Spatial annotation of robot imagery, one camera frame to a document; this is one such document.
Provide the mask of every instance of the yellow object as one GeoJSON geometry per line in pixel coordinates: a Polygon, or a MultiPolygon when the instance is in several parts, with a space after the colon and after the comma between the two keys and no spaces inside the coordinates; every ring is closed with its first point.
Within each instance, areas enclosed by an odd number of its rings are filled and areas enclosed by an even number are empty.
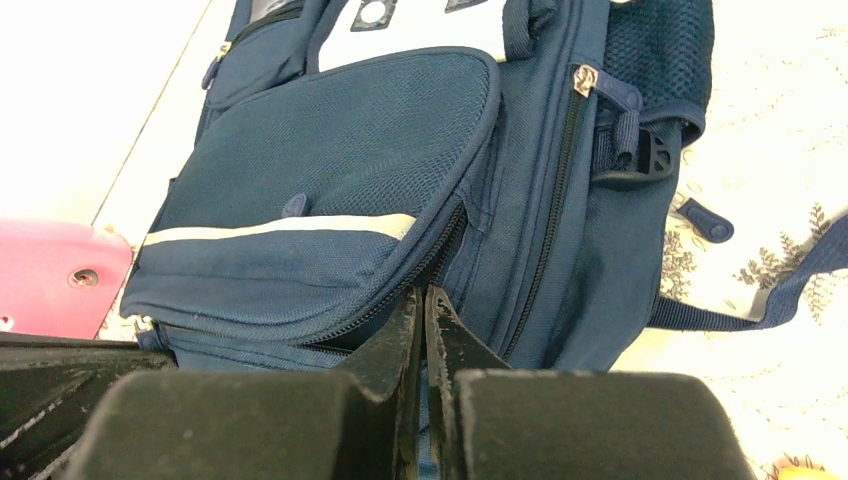
{"type": "Polygon", "coordinates": [[[803,467],[789,467],[780,471],[777,480],[841,480],[836,475],[803,467]]]}

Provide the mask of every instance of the strap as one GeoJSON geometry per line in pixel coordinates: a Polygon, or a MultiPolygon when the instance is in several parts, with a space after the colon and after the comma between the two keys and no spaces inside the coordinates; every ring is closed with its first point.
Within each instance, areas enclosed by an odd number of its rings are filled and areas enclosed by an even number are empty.
{"type": "Polygon", "coordinates": [[[759,322],[710,312],[660,297],[648,326],[669,330],[723,332],[777,327],[795,316],[801,292],[810,277],[842,268],[848,268],[848,215],[837,220],[804,257],[798,269],[769,293],[765,315],[759,322]]]}

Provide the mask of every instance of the orange object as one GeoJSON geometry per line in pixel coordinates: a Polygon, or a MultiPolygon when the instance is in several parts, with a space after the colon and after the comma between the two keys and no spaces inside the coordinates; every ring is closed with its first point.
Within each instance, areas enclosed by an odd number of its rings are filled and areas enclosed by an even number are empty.
{"type": "Polygon", "coordinates": [[[778,480],[841,480],[836,475],[804,467],[787,467],[780,471],[778,480]]]}
{"type": "Polygon", "coordinates": [[[132,256],[89,225],[0,219],[0,331],[94,338],[132,256]]]}

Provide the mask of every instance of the mesh side pocket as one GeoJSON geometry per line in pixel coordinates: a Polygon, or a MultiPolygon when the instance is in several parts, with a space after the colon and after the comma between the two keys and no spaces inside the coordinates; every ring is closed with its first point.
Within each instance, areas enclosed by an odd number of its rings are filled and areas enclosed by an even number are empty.
{"type": "MultiPolygon", "coordinates": [[[[610,10],[604,69],[639,88],[645,110],[687,101],[706,110],[714,38],[710,0],[632,0],[610,10]]],[[[602,110],[611,110],[601,104],[602,110]]]]}

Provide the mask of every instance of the navy blue backpack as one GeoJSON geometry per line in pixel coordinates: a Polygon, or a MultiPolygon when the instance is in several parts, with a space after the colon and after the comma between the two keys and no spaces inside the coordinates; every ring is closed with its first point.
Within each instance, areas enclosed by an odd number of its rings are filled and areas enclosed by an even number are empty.
{"type": "Polygon", "coordinates": [[[759,324],[658,295],[712,44],[710,0],[239,0],[121,313],[186,370],[332,367],[414,284],[516,368],[783,323],[845,221],[759,324]]]}

